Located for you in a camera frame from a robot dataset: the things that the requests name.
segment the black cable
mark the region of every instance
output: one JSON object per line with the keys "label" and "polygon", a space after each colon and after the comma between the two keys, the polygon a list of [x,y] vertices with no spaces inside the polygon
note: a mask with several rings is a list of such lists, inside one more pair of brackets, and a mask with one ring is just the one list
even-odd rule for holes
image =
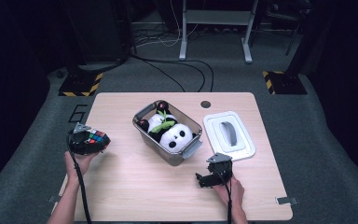
{"label": "black cable", "polygon": [[167,73],[165,73],[164,71],[162,71],[160,68],[156,67],[155,65],[153,65],[152,63],[149,63],[148,61],[144,61],[145,63],[149,64],[150,66],[158,69],[161,73],[163,73],[165,76],[167,76],[168,78],[172,79],[174,82],[176,82],[176,84],[179,85],[179,87],[182,89],[183,92],[185,92],[185,89],[183,89],[183,86],[178,82],[176,81],[173,77],[171,77],[170,75],[168,75]]}
{"label": "black cable", "polygon": [[72,160],[74,161],[74,166],[75,166],[75,169],[76,169],[76,173],[77,173],[77,176],[79,178],[79,184],[80,184],[80,190],[81,190],[81,197],[82,197],[82,201],[83,201],[83,207],[84,207],[84,213],[86,215],[86,219],[87,219],[87,223],[91,224],[92,221],[91,221],[91,217],[90,217],[90,211],[89,211],[89,206],[87,204],[87,195],[86,195],[86,188],[84,186],[84,180],[83,180],[83,175],[81,174],[81,170],[80,170],[80,167],[79,167],[79,164],[77,163],[76,161],[76,158],[75,158],[75,154],[74,152],[71,150],[71,148],[69,147],[69,136],[71,135],[71,131],[68,132],[68,134],[66,135],[66,143],[67,143],[67,146],[68,146],[68,151],[69,151],[69,154],[71,155],[72,157]]}
{"label": "black cable", "polygon": [[217,172],[214,168],[212,168],[213,172],[217,175],[219,175],[219,177],[222,179],[223,184],[226,187],[227,190],[227,194],[228,194],[228,205],[227,205],[227,224],[231,224],[232,222],[232,212],[231,212],[231,208],[232,208],[232,200],[231,200],[231,181],[229,182],[229,187],[230,189],[228,189],[228,185],[227,182],[225,180],[225,178],[223,178],[219,172]]}
{"label": "black cable", "polygon": [[[141,58],[139,56],[136,56],[136,55],[133,55],[133,54],[130,54],[129,55],[130,57],[134,58],[134,59],[138,59],[138,60],[141,60],[141,61],[144,61],[144,62],[151,62],[151,63],[175,63],[175,64],[180,64],[180,65],[184,65],[184,66],[188,66],[188,67],[192,67],[196,70],[198,70],[201,75],[202,75],[202,85],[200,86],[198,92],[200,92],[205,84],[205,75],[203,74],[203,72],[201,70],[199,70],[199,68],[193,66],[193,65],[190,65],[190,64],[187,64],[187,63],[184,63],[182,61],[170,61],[170,60],[156,60],[156,59],[146,59],[146,58]],[[190,62],[190,63],[203,63],[205,64],[206,66],[208,66],[208,68],[211,70],[211,74],[212,74],[212,84],[211,84],[211,91],[213,90],[213,80],[214,80],[214,73],[213,73],[213,69],[212,67],[203,62],[203,61],[198,61],[198,60],[189,60],[189,61],[186,61],[186,62]]]}

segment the gray carpet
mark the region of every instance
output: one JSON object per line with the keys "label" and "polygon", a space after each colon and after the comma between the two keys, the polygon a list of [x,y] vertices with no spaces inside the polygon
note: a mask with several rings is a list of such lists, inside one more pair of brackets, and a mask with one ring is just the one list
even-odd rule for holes
{"label": "gray carpet", "polygon": [[[254,62],[244,62],[242,34],[225,32],[190,40],[188,60],[202,60],[214,72],[213,91],[248,91],[255,95],[268,138],[290,197],[297,197],[294,216],[285,223],[358,223],[358,167],[329,132],[318,96],[306,76],[300,75],[307,95],[269,94],[262,72],[282,71],[289,65],[300,36],[289,56],[290,38],[262,32],[251,48]],[[177,60],[179,43],[172,47],[150,44],[138,48],[138,56]],[[201,91],[210,91],[212,74],[202,63],[194,65],[205,75]],[[180,64],[153,63],[176,79],[185,91],[202,85],[199,71]],[[53,207],[47,199],[56,195],[65,176],[62,154],[68,122],[77,105],[86,122],[94,96],[63,97],[63,78],[49,76],[50,92],[21,145],[0,174],[0,223],[44,223]],[[104,73],[99,92],[182,91],[159,70],[129,58]]]}

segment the panda head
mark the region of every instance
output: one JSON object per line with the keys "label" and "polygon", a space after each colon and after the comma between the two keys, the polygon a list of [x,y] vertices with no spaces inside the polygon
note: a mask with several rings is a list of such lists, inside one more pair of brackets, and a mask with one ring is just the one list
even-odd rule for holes
{"label": "panda head", "polygon": [[179,152],[191,139],[193,133],[190,128],[185,124],[177,123],[161,136],[159,143],[170,152]]}

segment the stuffed panda toy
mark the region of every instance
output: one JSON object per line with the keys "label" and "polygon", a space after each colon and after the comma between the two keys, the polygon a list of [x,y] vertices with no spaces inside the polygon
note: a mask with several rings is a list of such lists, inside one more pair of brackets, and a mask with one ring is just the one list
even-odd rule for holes
{"label": "stuffed panda toy", "polygon": [[187,125],[178,123],[165,101],[158,103],[156,114],[149,120],[141,119],[137,124],[172,153],[179,152],[196,136]]}

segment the gray container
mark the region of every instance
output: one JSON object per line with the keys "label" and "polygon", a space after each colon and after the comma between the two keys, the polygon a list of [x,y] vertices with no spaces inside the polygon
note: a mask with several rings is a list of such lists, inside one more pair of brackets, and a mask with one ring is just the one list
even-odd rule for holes
{"label": "gray container", "polygon": [[176,116],[176,119],[179,123],[183,123],[187,125],[190,130],[196,134],[196,136],[187,144],[185,145],[179,152],[170,152],[169,150],[165,149],[160,143],[158,143],[156,140],[151,138],[147,132],[145,132],[141,127],[138,126],[136,123],[137,121],[141,119],[147,119],[149,120],[153,115],[156,114],[156,108],[158,103],[162,100],[158,100],[154,102],[153,104],[147,105],[144,109],[139,111],[132,119],[132,124],[135,126],[136,129],[141,133],[142,138],[144,139],[144,142],[151,147],[159,156],[164,159],[167,163],[169,163],[172,166],[177,166],[185,159],[189,158],[196,152],[196,150],[202,145],[202,142],[200,141],[200,137],[202,134],[202,128],[201,126],[194,121],[193,119],[189,118],[186,114],[184,114],[182,111],[177,109],[175,106],[171,105],[169,102],[169,109],[171,113]]}

